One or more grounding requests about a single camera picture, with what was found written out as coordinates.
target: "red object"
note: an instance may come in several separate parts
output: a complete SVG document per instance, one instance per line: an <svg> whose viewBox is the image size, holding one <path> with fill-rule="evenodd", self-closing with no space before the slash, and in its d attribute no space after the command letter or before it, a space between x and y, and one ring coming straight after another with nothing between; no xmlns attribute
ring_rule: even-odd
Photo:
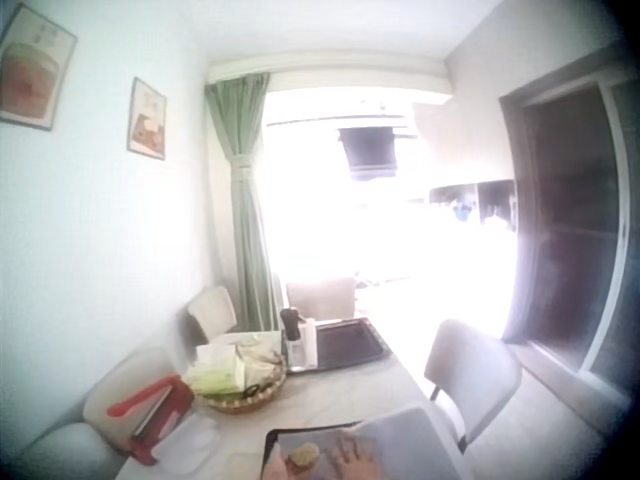
<svg viewBox="0 0 640 480"><path fill-rule="evenodd" d="M184 414L191 408L193 392L180 380L179 375L169 375L107 409L107 415L110 417L123 417L136 405L161 390L166 391L129 439L131 456L143 465L156 463L156 459L151 455L151 449L173 431Z"/></svg>

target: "glass door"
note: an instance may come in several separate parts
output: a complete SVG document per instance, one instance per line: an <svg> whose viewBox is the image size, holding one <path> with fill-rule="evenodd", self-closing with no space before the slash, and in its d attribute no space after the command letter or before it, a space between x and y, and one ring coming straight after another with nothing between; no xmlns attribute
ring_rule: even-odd
<svg viewBox="0 0 640 480"><path fill-rule="evenodd" d="M618 77L623 80L604 83L603 94L622 174L621 265L612 281L611 314L603 318L583 371L634 396L640 387L640 80Z"/></svg>
<svg viewBox="0 0 640 480"><path fill-rule="evenodd" d="M597 83L526 108L537 171L529 336L578 371L605 311L618 247L616 152Z"/></svg>

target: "red handle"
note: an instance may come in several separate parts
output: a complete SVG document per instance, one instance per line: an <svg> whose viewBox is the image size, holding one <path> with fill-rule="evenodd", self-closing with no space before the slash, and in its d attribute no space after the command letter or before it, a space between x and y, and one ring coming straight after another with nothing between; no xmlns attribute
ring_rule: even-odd
<svg viewBox="0 0 640 480"><path fill-rule="evenodd" d="M151 397L163 388L173 385L179 378L180 375L167 375L166 377L161 378L156 383L143 388L132 397L129 397L120 403L114 403L111 405L107 409L107 415L110 417L124 417L133 407L144 402L147 398Z"/></svg>

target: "white marble table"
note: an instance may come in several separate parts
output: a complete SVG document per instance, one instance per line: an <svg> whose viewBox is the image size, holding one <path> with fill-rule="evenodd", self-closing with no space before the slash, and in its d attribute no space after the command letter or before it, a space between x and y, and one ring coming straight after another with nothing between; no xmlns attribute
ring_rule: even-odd
<svg viewBox="0 0 640 480"><path fill-rule="evenodd" d="M224 335L219 341L235 340L238 335ZM472 478L454 440L436 419L435 407L392 355L359 367L290 377L276 400L250 414L230 416L213 412L222 444L190 476L170 475L159 465L144 467L130 458L116 480L254 480L260 471L265 436L272 429L349 423L416 404L423 405L433 420L459 478Z"/></svg>

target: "green curtain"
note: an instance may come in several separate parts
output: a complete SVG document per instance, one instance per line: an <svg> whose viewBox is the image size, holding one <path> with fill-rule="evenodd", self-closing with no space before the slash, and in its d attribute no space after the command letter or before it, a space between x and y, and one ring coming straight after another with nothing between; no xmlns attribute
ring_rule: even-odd
<svg viewBox="0 0 640 480"><path fill-rule="evenodd" d="M254 179L269 74L207 85L206 98L225 155L231 164L240 326L247 331L277 329L274 290L262 214Z"/></svg>

